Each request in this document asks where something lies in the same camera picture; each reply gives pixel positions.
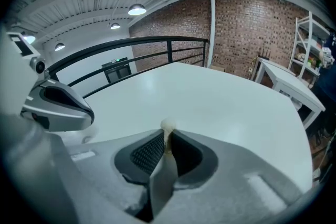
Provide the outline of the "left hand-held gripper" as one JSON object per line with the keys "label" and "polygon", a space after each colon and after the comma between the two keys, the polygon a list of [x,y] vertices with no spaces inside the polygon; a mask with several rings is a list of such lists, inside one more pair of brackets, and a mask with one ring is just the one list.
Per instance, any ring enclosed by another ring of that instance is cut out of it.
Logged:
{"label": "left hand-held gripper", "polygon": [[41,91],[31,92],[47,78],[45,59],[38,50],[21,33],[8,32],[1,25],[1,114],[22,111],[22,116],[49,132],[78,131],[92,125],[92,108],[66,84],[46,81]]}

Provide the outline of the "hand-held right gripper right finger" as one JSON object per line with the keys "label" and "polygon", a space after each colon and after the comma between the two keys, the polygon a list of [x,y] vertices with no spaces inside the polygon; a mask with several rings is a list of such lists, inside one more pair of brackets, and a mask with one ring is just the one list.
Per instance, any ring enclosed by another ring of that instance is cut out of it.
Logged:
{"label": "hand-held right gripper right finger", "polygon": [[174,131],[179,176],[158,223],[261,223],[302,195],[281,171],[241,146]]}

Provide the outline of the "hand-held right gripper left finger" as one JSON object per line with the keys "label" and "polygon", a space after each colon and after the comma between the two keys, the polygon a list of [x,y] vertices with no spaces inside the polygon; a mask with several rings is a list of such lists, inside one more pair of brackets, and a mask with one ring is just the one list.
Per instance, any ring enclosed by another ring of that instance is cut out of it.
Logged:
{"label": "hand-held right gripper left finger", "polygon": [[163,131],[62,147],[62,182],[77,223],[150,223],[150,176],[163,154]]}

